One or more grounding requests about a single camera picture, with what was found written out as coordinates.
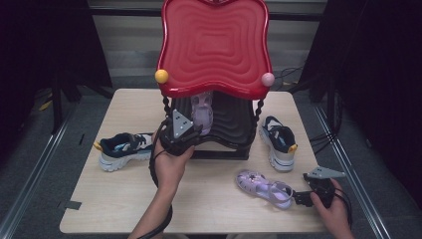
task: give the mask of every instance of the metal rail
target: metal rail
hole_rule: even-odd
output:
[[[315,110],[319,122],[323,127],[323,130],[325,131],[326,135],[330,135],[331,130],[328,125],[325,112],[321,107],[316,107]],[[375,236],[380,239],[390,239],[391,237],[388,233],[387,228],[384,225],[384,222],[378,210],[369,198],[369,195],[367,194],[362,182],[357,176],[357,173],[354,170],[350,159],[345,153],[344,148],[342,147],[338,137],[334,138],[330,144],[332,149],[334,150],[335,155],[338,158],[338,162],[341,164],[341,167],[343,168],[347,176],[348,182],[350,183],[351,188],[353,189],[354,194],[356,195],[357,200],[359,201],[360,206],[363,209],[363,212],[366,215],[366,218],[368,219],[370,226],[372,227],[373,232],[375,233]]]
[[[19,192],[18,197],[16,198],[15,202],[8,210],[6,216],[4,217],[3,221],[0,224],[0,238],[1,239],[10,239],[12,238],[13,234],[15,233],[16,228],[18,227],[19,222],[21,221],[25,210],[27,209],[32,196],[34,195],[37,187],[41,181],[41,178],[44,172],[49,165],[51,158],[56,151],[57,146],[59,145],[62,137],[68,127],[68,122],[74,115],[76,110],[77,104],[73,104],[70,108],[70,111],[63,121],[62,125],[56,131],[55,134],[52,134],[46,147],[43,150],[43,153],[39,157],[37,164],[35,165],[34,169],[32,170],[30,176],[28,177],[25,185]]]

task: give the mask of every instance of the shoe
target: shoe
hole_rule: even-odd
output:
[[[278,171],[292,170],[295,164],[295,152],[298,148],[292,130],[283,126],[276,118],[266,117],[259,133],[264,143],[270,148],[271,166]]]
[[[197,129],[202,126],[201,135],[205,135],[211,130],[213,123],[212,97],[212,92],[204,92],[190,98],[194,127]]]
[[[292,205],[293,190],[281,181],[269,181],[259,172],[246,170],[238,174],[236,182],[246,193],[264,198],[280,209]]]
[[[119,133],[112,138],[95,142],[94,147],[102,152],[100,167],[104,171],[116,171],[130,160],[149,159],[152,150],[152,133]]]

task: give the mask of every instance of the sneaker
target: sneaker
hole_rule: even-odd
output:
[[[116,171],[130,160],[149,159],[152,150],[152,133],[119,133],[112,138],[95,142],[94,147],[102,152],[100,167],[105,171]]]
[[[298,145],[290,128],[283,126],[274,117],[266,117],[259,132],[264,143],[270,148],[271,166],[278,171],[292,170]]]

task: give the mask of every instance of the black curtain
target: black curtain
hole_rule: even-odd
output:
[[[59,82],[111,87],[86,0],[0,1],[0,137],[12,142],[36,92]]]
[[[317,102],[334,79],[351,116],[422,208],[422,2],[365,2],[327,2],[301,82],[311,83]]]

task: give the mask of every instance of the purple sandal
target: purple sandal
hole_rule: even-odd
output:
[[[278,208],[287,209],[292,205],[293,190],[281,181],[269,181],[259,172],[242,171],[236,182],[245,192],[264,198]]]

